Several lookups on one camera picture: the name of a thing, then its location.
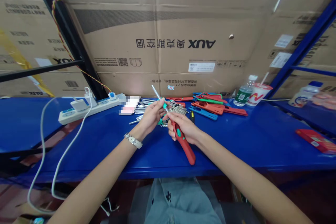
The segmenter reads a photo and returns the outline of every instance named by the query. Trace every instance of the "green bottle label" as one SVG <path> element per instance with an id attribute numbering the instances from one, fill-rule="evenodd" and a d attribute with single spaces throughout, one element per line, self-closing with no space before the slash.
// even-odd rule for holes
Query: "green bottle label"
<path id="1" fill-rule="evenodd" d="M 240 103 L 246 103 L 251 93 L 246 93 L 241 90 L 238 91 L 235 100 Z"/>

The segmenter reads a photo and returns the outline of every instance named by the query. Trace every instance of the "power strip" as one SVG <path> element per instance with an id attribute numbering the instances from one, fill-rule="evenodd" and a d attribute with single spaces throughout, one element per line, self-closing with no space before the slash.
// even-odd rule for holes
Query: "power strip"
<path id="1" fill-rule="evenodd" d="M 105 98 L 102 100 L 97 101 L 97 106 L 93 107 L 89 113 L 88 116 L 91 116 L 93 114 L 97 114 L 99 112 L 102 112 L 106 109 L 110 109 L 112 107 L 118 106 L 122 99 L 118 98 L 118 95 L 116 96 L 117 98 L 115 100 L 110 100 L 110 98 Z M 77 121 L 79 119 L 84 118 L 86 113 L 90 107 L 88 106 L 87 109 L 84 109 L 82 111 L 77 112 L 74 108 L 70 108 L 68 110 L 63 110 L 61 111 L 58 117 L 58 121 L 60 124 L 65 125 L 68 123 L 71 123 L 73 121 Z"/>

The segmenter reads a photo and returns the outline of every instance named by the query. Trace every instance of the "wristwatch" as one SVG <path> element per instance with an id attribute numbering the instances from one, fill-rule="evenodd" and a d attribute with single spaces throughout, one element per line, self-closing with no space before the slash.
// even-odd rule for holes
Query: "wristwatch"
<path id="1" fill-rule="evenodd" d="M 128 132 L 124 135 L 124 138 L 127 138 L 128 141 L 133 144 L 135 147 L 140 149 L 142 147 L 142 143 L 138 140 L 136 140 L 134 137 L 132 137 Z"/>

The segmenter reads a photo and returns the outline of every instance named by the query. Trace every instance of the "yellow tape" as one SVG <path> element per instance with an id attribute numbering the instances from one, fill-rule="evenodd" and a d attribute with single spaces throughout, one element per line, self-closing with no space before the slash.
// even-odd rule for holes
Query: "yellow tape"
<path id="1" fill-rule="evenodd" d="M 10 41 L 3 30 L 0 30 L 0 46 L 3 46 L 8 54 L 25 70 L 32 69 L 31 64 L 23 57 L 19 49 Z M 50 97 L 55 97 L 55 95 L 47 88 L 43 83 L 43 80 L 39 75 L 33 75 L 33 77 L 39 82 L 37 85 Z"/>

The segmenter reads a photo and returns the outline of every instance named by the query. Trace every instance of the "water bottle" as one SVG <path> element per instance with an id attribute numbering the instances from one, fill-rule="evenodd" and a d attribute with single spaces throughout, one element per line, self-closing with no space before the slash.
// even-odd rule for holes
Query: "water bottle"
<path id="1" fill-rule="evenodd" d="M 233 101 L 233 104 L 235 104 L 236 106 L 239 107 L 243 107 L 245 105 L 245 103 L 247 102 L 248 98 L 250 97 L 250 95 L 252 94 L 253 91 L 253 84 L 256 81 L 256 79 L 258 78 L 258 76 L 256 75 L 250 75 L 248 77 L 248 82 L 241 86 L 239 88 L 239 91 Z"/>
<path id="2" fill-rule="evenodd" d="M 319 93 L 322 82 L 312 81 L 307 86 L 300 89 L 288 102 L 293 107 L 303 107 L 316 94 Z"/>

